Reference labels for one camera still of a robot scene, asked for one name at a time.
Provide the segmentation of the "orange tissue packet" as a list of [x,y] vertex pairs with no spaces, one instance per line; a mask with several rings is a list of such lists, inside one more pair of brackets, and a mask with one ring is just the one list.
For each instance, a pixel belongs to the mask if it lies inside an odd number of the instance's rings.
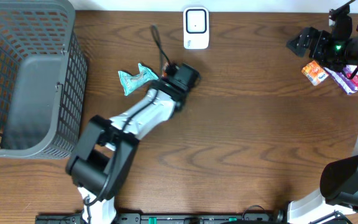
[[312,61],[305,65],[301,72],[314,86],[319,85],[329,76],[316,61]]

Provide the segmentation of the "purple pad package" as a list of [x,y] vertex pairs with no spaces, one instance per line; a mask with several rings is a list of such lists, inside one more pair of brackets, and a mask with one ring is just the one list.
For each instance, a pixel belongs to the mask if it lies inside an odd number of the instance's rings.
[[353,77],[353,79],[349,79],[355,69],[355,65],[347,65],[343,69],[345,75],[343,75],[342,73],[334,72],[328,68],[324,68],[324,71],[328,73],[328,75],[347,95],[352,95],[353,93],[358,92],[358,72]]

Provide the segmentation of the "red orange snack wrapper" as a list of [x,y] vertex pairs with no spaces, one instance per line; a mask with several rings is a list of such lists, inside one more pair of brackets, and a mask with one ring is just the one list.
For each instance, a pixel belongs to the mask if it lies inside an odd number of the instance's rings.
[[174,63],[165,62],[162,66],[162,78],[167,78],[170,75],[173,75],[176,71],[176,65]]

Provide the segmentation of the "teal wipes packet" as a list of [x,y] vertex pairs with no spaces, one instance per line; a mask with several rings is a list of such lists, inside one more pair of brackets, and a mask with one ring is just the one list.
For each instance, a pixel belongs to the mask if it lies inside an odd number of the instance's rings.
[[138,69],[139,73],[137,75],[131,75],[122,70],[118,71],[119,80],[125,96],[129,96],[133,91],[147,82],[159,79],[159,76],[152,69],[142,63],[138,63]]

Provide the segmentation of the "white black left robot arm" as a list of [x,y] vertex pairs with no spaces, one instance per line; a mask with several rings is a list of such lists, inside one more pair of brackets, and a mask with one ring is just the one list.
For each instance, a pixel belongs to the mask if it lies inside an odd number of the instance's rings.
[[126,112],[90,119],[65,168],[83,197],[83,223],[114,220],[114,198],[127,179],[140,140],[180,110],[193,87],[183,80],[155,80]]

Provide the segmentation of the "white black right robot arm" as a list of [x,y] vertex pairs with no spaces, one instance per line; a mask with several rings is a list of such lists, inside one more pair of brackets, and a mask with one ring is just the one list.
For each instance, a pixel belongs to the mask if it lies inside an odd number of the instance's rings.
[[[348,65],[358,76],[358,24],[349,16],[345,3],[329,12],[331,31],[305,27],[287,42],[296,56],[308,54],[318,65],[344,73]],[[323,169],[319,187],[307,196],[288,203],[276,218],[278,223],[349,223],[348,215],[358,213],[358,131],[350,157],[330,162]]]

